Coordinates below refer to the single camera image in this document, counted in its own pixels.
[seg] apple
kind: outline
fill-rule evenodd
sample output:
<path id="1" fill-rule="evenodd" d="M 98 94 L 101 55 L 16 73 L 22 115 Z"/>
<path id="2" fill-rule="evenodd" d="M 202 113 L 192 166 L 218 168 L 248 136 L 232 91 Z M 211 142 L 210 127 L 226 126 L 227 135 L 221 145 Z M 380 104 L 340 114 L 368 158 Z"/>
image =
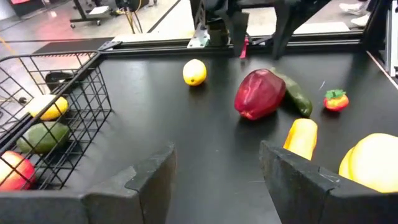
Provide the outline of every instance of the apple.
<path id="1" fill-rule="evenodd" d="M 14 168 L 16 167 L 16 170 L 25 178 L 13 171 L 4 161 L 7 161 Z M 27 190 L 34 180 L 34 172 L 34 166 L 29 160 L 24 159 L 22 155 L 16 152 L 6 151 L 0 159 L 0 190 Z"/>

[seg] metal bracket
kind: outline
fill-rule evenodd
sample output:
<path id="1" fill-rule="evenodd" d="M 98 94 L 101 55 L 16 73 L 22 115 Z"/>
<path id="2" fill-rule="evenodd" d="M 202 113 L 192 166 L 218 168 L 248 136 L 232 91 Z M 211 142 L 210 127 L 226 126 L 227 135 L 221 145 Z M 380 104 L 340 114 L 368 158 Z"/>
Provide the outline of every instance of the metal bracket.
<path id="1" fill-rule="evenodd" d="M 391 2 L 387 12 L 386 27 L 386 65 L 385 69 L 391 77 L 398 72 L 398 0 Z"/>
<path id="2" fill-rule="evenodd" d="M 199 23 L 197 29 L 188 43 L 188 48 L 204 48 L 208 45 L 210 36 L 207 33 L 207 29 L 203 29 L 202 24 Z"/>
<path id="3" fill-rule="evenodd" d="M 122 42 L 121 41 L 107 41 L 105 42 L 103 45 L 101 45 L 98 50 L 109 50 L 112 49 L 116 46 L 121 45 Z"/>

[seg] black wire basket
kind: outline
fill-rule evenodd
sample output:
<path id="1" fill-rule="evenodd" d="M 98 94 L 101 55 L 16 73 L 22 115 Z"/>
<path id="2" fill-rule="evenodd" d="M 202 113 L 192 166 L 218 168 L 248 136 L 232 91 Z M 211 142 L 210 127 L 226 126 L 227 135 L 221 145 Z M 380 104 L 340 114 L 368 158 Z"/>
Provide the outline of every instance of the black wire basket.
<path id="1" fill-rule="evenodd" d="M 99 56 L 0 60 L 0 191 L 65 186 L 112 110 Z"/>

